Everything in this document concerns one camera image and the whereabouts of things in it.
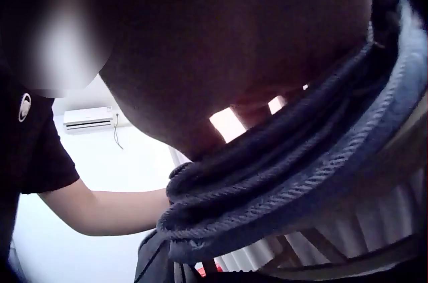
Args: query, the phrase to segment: blue fabric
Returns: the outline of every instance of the blue fabric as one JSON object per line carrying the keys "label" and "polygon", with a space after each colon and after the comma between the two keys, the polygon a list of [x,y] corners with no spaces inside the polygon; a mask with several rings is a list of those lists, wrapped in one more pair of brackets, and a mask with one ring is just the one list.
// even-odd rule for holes
{"label": "blue fabric", "polygon": [[367,44],[305,98],[173,171],[173,204],[157,226],[171,240],[171,259],[208,260],[315,212],[323,197],[345,194],[350,177],[397,132],[426,90],[427,35],[412,24],[407,0],[379,11],[380,2],[373,0],[374,35],[394,12],[394,44],[372,48],[369,28]]}

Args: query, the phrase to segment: person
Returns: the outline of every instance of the person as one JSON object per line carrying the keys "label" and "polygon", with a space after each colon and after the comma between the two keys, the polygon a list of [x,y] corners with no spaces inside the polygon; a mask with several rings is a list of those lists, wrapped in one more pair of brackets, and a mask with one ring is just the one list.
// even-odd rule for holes
{"label": "person", "polygon": [[[225,141],[210,123],[231,107],[250,129],[268,102],[297,100],[332,63],[365,42],[370,0],[109,0],[117,20],[100,75],[139,130],[200,160]],[[70,227],[88,235],[153,228],[165,190],[92,191],[80,179],[52,121],[53,100],[0,65],[3,155],[0,257],[7,257],[21,193],[38,193]],[[30,108],[23,106],[31,97]]]}

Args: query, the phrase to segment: white wall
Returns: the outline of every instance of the white wall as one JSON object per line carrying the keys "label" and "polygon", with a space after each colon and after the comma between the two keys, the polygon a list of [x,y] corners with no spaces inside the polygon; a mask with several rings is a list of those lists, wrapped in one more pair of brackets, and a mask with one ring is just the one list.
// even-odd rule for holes
{"label": "white wall", "polygon": [[[168,146],[135,127],[118,128],[124,150],[116,145],[113,130],[60,134],[81,178],[93,190],[164,188],[174,167]],[[115,283],[133,282],[137,248],[145,235],[84,236],[65,225],[37,195],[22,195],[13,239],[32,283]]]}

